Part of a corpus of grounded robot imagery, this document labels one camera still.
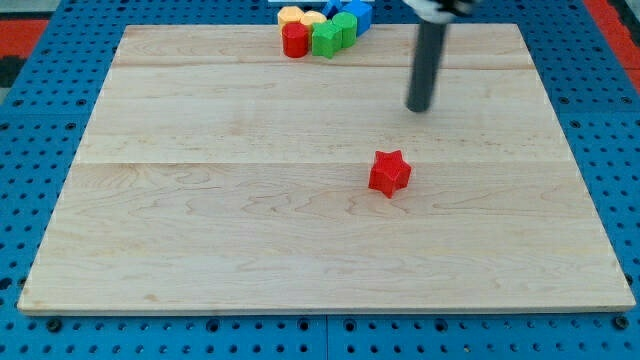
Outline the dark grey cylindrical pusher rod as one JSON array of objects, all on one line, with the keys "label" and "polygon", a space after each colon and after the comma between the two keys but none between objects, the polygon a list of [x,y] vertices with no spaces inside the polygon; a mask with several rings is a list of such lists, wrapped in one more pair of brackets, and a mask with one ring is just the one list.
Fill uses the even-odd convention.
[{"label": "dark grey cylindrical pusher rod", "polygon": [[418,26],[406,106],[414,113],[429,110],[445,43],[447,24],[422,20]]}]

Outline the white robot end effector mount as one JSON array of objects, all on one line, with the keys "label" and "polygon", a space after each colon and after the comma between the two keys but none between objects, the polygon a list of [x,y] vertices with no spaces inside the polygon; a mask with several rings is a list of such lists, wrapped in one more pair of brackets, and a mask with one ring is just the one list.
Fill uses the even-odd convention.
[{"label": "white robot end effector mount", "polygon": [[451,23],[470,16],[481,0],[403,0],[421,19],[429,23]]}]

